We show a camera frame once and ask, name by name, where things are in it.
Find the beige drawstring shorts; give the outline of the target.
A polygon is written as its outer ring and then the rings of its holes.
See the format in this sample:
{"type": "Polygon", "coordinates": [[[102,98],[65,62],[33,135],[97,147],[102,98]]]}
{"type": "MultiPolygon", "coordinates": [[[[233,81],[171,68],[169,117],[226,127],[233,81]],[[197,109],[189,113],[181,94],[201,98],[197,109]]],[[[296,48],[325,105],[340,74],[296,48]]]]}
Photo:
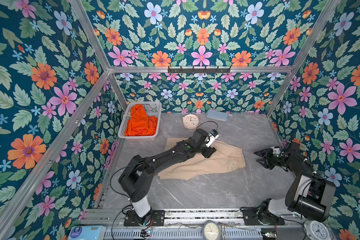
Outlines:
{"type": "Polygon", "coordinates": [[[210,158],[196,154],[193,158],[175,164],[158,173],[161,180],[190,180],[200,175],[225,174],[246,167],[243,150],[216,140],[212,146],[216,152],[210,158]]]}

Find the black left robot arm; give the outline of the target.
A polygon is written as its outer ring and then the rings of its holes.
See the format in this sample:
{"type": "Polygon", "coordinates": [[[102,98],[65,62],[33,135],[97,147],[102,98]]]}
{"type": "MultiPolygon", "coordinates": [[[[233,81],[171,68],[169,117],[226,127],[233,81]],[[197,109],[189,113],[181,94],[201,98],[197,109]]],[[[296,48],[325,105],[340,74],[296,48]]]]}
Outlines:
{"type": "Polygon", "coordinates": [[[132,203],[133,214],[139,225],[145,226],[152,218],[153,210],[147,194],[153,178],[163,170],[185,162],[197,154],[210,158],[216,152],[212,144],[218,138],[219,133],[215,129],[208,133],[197,128],[190,138],[177,142],[165,152],[145,158],[136,155],[131,159],[118,182],[132,203]]]}

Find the orange shorts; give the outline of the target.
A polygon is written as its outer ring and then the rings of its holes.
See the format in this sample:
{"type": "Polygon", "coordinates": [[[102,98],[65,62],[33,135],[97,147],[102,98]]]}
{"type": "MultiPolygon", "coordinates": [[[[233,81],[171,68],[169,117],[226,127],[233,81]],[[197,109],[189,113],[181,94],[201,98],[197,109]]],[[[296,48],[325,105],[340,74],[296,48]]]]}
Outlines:
{"type": "Polygon", "coordinates": [[[148,116],[143,105],[134,105],[130,111],[124,135],[127,137],[153,136],[156,134],[158,118],[148,116]]]}

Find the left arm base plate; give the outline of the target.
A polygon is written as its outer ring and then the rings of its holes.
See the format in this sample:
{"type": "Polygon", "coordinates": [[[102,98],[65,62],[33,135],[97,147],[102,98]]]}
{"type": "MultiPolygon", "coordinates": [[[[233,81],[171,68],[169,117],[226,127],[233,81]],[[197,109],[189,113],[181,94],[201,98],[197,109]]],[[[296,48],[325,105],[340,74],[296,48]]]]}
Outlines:
{"type": "Polygon", "coordinates": [[[163,226],[165,220],[164,210],[150,210],[144,217],[139,217],[133,210],[127,211],[124,226],[125,227],[150,227],[163,226]]]}

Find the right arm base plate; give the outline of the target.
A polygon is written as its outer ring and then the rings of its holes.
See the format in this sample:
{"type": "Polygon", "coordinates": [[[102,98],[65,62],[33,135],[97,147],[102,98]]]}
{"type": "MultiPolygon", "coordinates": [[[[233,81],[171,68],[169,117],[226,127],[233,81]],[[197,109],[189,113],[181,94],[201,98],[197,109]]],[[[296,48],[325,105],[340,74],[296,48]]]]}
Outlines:
{"type": "Polygon", "coordinates": [[[284,226],[285,221],[267,211],[240,208],[246,226],[284,226]]]}

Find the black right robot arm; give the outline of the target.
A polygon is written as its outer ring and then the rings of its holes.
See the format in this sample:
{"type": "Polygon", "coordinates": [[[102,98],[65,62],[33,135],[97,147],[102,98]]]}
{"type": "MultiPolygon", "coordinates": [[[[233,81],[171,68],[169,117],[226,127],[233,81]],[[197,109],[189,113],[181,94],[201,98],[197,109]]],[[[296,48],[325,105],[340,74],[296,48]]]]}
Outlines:
{"type": "Polygon", "coordinates": [[[323,223],[330,215],[335,196],[334,183],[319,176],[310,160],[300,154],[300,145],[288,142],[284,148],[271,147],[254,152],[257,162],[272,170],[280,167],[291,172],[295,179],[283,199],[267,199],[258,210],[258,219],[264,224],[276,224],[287,216],[323,223]]]}

